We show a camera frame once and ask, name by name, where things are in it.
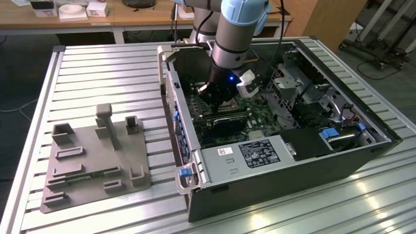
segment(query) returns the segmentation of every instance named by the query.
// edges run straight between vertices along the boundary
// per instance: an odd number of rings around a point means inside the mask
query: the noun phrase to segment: white label
[[[221,155],[221,156],[222,156],[222,155],[230,155],[230,154],[234,153],[234,150],[233,150],[231,147],[223,148],[223,149],[218,149],[218,151],[219,151],[219,155]]]
[[[111,23],[91,23],[93,26],[111,25]]]

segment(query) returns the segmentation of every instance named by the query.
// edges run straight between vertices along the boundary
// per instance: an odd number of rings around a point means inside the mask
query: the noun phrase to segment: wooden desk
[[[37,17],[31,6],[18,7],[11,0],[0,0],[0,29],[42,29],[97,27],[114,25],[114,0],[106,1],[110,7],[107,17],[90,17],[89,20],[61,22],[59,17]]]
[[[110,13],[106,18],[61,22],[59,17],[38,18],[31,6],[18,7],[11,0],[0,0],[0,35],[61,34],[113,32],[118,44],[125,43],[125,31],[171,29],[171,0],[158,0],[157,6],[135,11],[122,0],[107,0]],[[178,29],[193,29],[193,20],[179,18]],[[281,36],[282,15],[271,14],[266,26],[277,27]]]

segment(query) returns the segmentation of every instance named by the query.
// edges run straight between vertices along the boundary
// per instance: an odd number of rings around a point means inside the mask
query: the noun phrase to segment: aluminum workbench
[[[350,178],[195,223],[177,192],[175,160],[158,83],[162,43],[57,49],[7,203],[0,233],[409,233],[416,229],[416,126],[321,41],[301,38],[405,139]],[[43,214],[39,211],[54,124],[95,125],[95,105],[114,121],[145,122],[153,187]]]

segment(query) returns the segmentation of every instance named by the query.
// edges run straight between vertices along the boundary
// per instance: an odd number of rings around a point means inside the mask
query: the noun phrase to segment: power supply label
[[[275,162],[281,162],[277,151],[270,140],[261,140],[239,145],[247,166],[261,167]]]

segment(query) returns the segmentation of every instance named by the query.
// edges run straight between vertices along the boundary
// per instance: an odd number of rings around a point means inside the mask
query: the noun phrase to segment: motherboard
[[[235,96],[217,113],[198,95],[187,97],[187,105],[203,149],[263,138],[282,130],[261,93],[247,99]]]

